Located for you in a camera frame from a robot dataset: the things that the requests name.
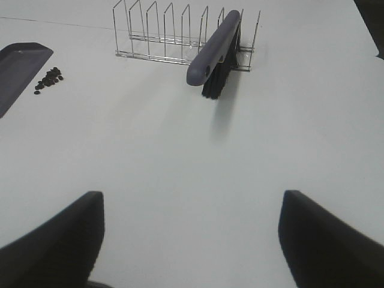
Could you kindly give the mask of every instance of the white table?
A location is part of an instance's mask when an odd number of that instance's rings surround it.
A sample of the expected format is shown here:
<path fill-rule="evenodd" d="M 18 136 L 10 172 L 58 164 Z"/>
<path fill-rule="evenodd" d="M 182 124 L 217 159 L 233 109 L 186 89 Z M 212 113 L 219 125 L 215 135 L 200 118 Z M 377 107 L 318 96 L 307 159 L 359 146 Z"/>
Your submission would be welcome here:
<path fill-rule="evenodd" d="M 294 287 L 286 189 L 384 243 L 384 63 L 353 1 L 236 3 L 262 10 L 254 69 L 211 101 L 184 66 L 114 55 L 114 1 L 0 1 L 0 47 L 55 51 L 0 119 L 1 246 L 89 190 L 106 213 L 91 278 L 115 288 Z M 65 81 L 34 95 L 54 66 Z"/>

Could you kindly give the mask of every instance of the wire rack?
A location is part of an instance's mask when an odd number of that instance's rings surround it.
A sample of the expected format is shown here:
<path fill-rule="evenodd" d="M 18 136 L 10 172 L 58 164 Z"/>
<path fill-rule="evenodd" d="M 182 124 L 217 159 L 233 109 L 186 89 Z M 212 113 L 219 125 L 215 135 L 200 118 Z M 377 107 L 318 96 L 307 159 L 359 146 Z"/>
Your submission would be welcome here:
<path fill-rule="evenodd" d="M 176 34 L 175 9 L 171 2 L 163 12 L 162 30 L 160 29 L 159 8 L 157 1 L 145 10 L 136 0 L 129 8 L 126 0 L 119 0 L 113 7 L 113 25 L 115 29 L 116 56 L 141 60 L 189 65 L 207 42 L 209 7 L 206 6 L 199 17 L 198 37 L 191 36 L 191 6 L 188 4 L 180 15 L 180 34 Z M 241 11 L 242 22 L 244 9 Z M 217 17 L 217 27 L 225 17 L 225 8 Z M 248 45 L 240 44 L 239 64 L 233 70 L 251 71 L 252 55 L 255 53 L 255 40 L 259 26 L 260 11 L 256 14 L 252 41 Z M 135 31 L 133 26 L 140 27 Z"/>

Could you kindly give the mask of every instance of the black bristles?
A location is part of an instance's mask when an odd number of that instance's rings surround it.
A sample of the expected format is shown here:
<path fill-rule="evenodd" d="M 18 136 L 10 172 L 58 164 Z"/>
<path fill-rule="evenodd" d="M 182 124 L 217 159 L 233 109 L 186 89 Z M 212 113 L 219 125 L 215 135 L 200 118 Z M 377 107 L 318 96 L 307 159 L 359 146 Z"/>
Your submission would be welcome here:
<path fill-rule="evenodd" d="M 210 99 L 218 99 L 223 87 L 227 82 L 227 78 L 231 68 L 238 64 L 236 52 L 240 47 L 240 25 L 238 25 L 230 44 L 229 50 L 223 63 L 217 63 L 212 74 L 205 82 L 202 95 Z"/>

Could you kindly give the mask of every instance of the rack wire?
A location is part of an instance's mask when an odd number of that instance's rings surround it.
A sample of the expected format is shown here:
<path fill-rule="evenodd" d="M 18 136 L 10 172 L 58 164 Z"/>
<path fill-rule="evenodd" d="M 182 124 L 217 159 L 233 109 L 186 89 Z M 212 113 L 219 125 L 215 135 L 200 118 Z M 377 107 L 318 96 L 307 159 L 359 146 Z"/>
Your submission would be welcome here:
<path fill-rule="evenodd" d="M 127 28 L 119 29 L 118 28 L 118 20 L 117 20 L 117 10 L 122 8 L 124 4 L 124 14 Z M 155 20 L 151 19 L 149 14 L 155 11 Z M 134 31 L 132 22 L 133 22 L 133 13 L 136 11 L 136 22 L 140 25 L 140 31 Z M 207 30 L 208 30 L 208 14 L 209 7 L 206 6 L 201 17 L 199 18 L 199 36 L 192 37 L 191 36 L 191 6 L 187 4 L 187 6 L 183 9 L 181 13 L 181 34 L 176 34 L 175 29 L 175 10 L 173 7 L 173 3 L 171 2 L 163 12 L 163 30 L 160 30 L 160 21 L 159 21 L 159 13 L 158 13 L 158 4 L 157 1 L 152 2 L 152 4 L 145 10 L 145 23 L 144 25 L 144 17 L 143 17 L 143 9 L 141 0 L 136 0 L 130 7 L 127 9 L 127 0 L 119 0 L 116 5 L 112 9 L 113 12 L 113 26 L 115 29 L 115 40 L 116 40 L 116 56 L 125 57 L 125 58 L 135 58 L 141 60 L 149 60 L 149 61 L 158 61 L 158 62 L 166 62 L 173 64 L 181 64 L 181 65 L 190 65 L 193 58 L 200 52 L 201 48 L 207 42 Z M 242 23 L 244 9 L 241 11 L 240 18 L 240 27 Z M 239 53 L 242 54 L 242 57 L 239 59 L 245 59 L 245 61 L 241 62 L 233 66 L 233 70 L 237 71 L 251 71 L 251 60 L 252 54 L 255 53 L 255 41 L 257 35 L 257 29 L 259 26 L 260 13 L 258 12 L 256 17 L 256 25 L 253 34 L 253 40 L 251 45 L 240 44 Z M 185 25 L 185 18 L 188 16 L 187 25 Z M 217 18 L 217 27 L 224 20 L 225 16 L 225 8 L 223 7 L 220 10 L 220 13 Z M 172 21 L 172 30 L 169 33 L 167 30 L 167 23 Z M 157 28 L 156 33 L 150 33 L 150 23 Z M 187 36 L 184 34 L 185 26 L 187 30 Z M 142 45 L 140 46 L 138 43 L 146 43 L 146 47 L 144 48 Z M 158 45 L 162 45 L 162 52 L 159 49 Z"/>

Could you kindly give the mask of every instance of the gray brush handle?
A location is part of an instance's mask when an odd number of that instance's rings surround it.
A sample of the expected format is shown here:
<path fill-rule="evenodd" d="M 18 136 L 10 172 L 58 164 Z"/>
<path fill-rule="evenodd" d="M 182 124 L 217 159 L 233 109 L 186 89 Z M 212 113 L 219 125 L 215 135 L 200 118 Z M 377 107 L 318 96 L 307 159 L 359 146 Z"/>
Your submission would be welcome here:
<path fill-rule="evenodd" d="M 210 77 L 217 62 L 223 62 L 240 22 L 240 13 L 232 10 L 193 59 L 187 71 L 187 83 L 203 85 Z"/>

